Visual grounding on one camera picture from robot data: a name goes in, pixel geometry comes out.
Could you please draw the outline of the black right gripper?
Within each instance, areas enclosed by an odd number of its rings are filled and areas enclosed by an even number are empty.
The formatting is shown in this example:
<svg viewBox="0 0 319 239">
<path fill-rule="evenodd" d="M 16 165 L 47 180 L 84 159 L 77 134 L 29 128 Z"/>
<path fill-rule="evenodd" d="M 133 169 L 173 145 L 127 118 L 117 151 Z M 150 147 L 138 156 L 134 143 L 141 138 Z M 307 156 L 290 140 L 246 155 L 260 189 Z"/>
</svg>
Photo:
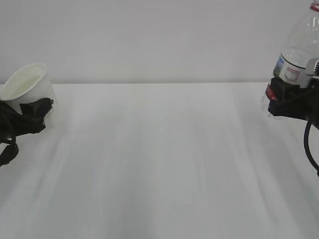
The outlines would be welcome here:
<svg viewBox="0 0 319 239">
<path fill-rule="evenodd" d="M 274 77 L 267 86 L 267 111 L 274 117 L 309 120 L 319 106 L 319 80 L 312 78 L 306 88 Z"/>
</svg>

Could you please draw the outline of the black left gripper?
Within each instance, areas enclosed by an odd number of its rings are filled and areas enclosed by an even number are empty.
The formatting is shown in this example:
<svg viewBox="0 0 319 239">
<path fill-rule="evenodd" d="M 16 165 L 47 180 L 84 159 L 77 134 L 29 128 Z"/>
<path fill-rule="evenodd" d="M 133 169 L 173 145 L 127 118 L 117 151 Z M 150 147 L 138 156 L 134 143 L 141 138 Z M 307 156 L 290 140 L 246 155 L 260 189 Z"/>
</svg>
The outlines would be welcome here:
<svg viewBox="0 0 319 239">
<path fill-rule="evenodd" d="M 21 113 L 4 101 L 0 102 L 0 141 L 11 137 L 40 133 L 46 128 L 44 119 L 53 109 L 54 100 L 42 98 L 32 103 L 20 104 Z"/>
</svg>

